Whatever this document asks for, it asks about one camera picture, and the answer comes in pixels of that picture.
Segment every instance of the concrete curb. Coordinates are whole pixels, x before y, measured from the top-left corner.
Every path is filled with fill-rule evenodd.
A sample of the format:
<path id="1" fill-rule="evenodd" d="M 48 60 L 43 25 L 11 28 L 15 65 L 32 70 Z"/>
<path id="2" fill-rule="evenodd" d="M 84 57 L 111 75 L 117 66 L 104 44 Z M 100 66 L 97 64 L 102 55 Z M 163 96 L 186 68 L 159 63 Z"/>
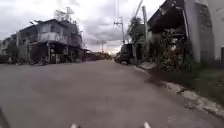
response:
<path id="1" fill-rule="evenodd" d="M 148 72 L 142 67 L 135 66 L 135 69 L 137 71 L 144 73 L 147 76 L 150 76 Z M 187 103 L 185 104 L 186 108 L 189 108 L 189 109 L 197 108 L 199 110 L 202 110 L 208 113 L 213 113 L 216 116 L 219 116 L 224 119 L 224 108 L 221 105 L 205 97 L 202 97 L 198 95 L 196 92 L 190 91 L 181 85 L 170 83 L 167 81 L 161 81 L 161 83 L 169 92 L 175 95 L 183 96 L 187 101 Z"/>

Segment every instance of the asphalt road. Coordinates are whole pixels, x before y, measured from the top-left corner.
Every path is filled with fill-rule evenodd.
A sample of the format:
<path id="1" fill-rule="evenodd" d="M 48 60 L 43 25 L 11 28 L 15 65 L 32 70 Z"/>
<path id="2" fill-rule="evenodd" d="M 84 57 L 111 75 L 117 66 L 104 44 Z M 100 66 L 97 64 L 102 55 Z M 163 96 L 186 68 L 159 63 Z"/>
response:
<path id="1" fill-rule="evenodd" d="M 11 128 L 221 128 L 131 66 L 112 61 L 0 65 L 0 105 Z"/>

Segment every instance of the balcony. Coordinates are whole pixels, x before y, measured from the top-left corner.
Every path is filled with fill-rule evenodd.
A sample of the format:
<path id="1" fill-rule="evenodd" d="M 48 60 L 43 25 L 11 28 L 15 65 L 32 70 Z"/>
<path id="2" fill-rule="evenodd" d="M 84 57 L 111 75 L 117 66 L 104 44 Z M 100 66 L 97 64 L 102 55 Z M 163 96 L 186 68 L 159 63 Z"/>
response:
<path id="1" fill-rule="evenodd" d="M 62 44 L 67 44 L 68 38 L 55 32 L 47 32 L 38 34 L 38 42 L 54 41 Z"/>

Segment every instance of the roof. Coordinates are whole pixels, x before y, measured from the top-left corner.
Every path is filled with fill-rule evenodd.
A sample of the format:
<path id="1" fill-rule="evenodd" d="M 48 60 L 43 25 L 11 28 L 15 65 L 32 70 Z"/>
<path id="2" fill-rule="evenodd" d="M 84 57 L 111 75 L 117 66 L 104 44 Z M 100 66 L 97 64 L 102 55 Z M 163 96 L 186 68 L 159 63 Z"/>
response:
<path id="1" fill-rule="evenodd" d="M 50 22 L 56 22 L 56 23 L 60 24 L 61 26 L 68 28 L 66 25 L 62 24 L 61 22 L 59 22 L 56 19 L 50 19 L 50 20 L 47 20 L 47 21 L 43 21 L 43 22 L 39 23 L 39 25 L 41 25 L 41 24 L 48 24 Z"/>
<path id="2" fill-rule="evenodd" d="M 57 21 L 56 19 L 50 19 L 50 20 L 47 20 L 47 21 L 39 22 L 39 24 L 36 24 L 36 25 L 28 26 L 28 27 L 26 27 L 26 28 L 21 29 L 20 31 L 26 31 L 26 30 L 28 30 L 28 29 L 33 29 L 33 28 L 35 28 L 35 27 L 37 27 L 37 26 L 39 26 L 39 25 L 48 24 L 48 23 L 51 23 L 51 22 L 58 23 L 58 24 L 60 24 L 61 26 L 68 28 L 66 25 L 62 24 L 61 22 Z"/>
<path id="3" fill-rule="evenodd" d="M 150 31 L 160 32 L 178 26 L 183 20 L 183 8 L 184 0 L 166 0 L 149 19 Z"/>

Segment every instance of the building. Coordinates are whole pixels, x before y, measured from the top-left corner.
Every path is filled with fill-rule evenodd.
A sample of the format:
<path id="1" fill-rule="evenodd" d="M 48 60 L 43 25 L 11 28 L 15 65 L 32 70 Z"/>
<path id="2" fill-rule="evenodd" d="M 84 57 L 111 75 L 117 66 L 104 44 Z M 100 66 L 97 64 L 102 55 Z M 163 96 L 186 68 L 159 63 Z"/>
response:
<path id="1" fill-rule="evenodd" d="M 11 57 L 14 56 L 15 55 L 15 53 L 13 53 L 15 51 L 15 49 L 13 49 L 14 46 L 16 46 L 16 34 L 13 34 L 0 42 L 0 55 Z"/>
<path id="2" fill-rule="evenodd" d="M 222 58 L 223 12 L 223 0 L 166 0 L 148 21 L 149 30 L 157 35 L 175 29 L 187 37 L 198 62 L 213 63 Z"/>
<path id="3" fill-rule="evenodd" d="M 36 25 L 17 34 L 18 57 L 21 61 L 37 63 L 46 60 L 74 61 L 82 49 L 82 36 L 77 24 L 67 20 L 36 21 Z"/>
<path id="4" fill-rule="evenodd" d="M 0 55 L 7 55 L 6 49 L 7 49 L 8 44 L 9 44 L 9 39 L 10 38 L 7 38 L 7 39 L 0 42 Z"/>

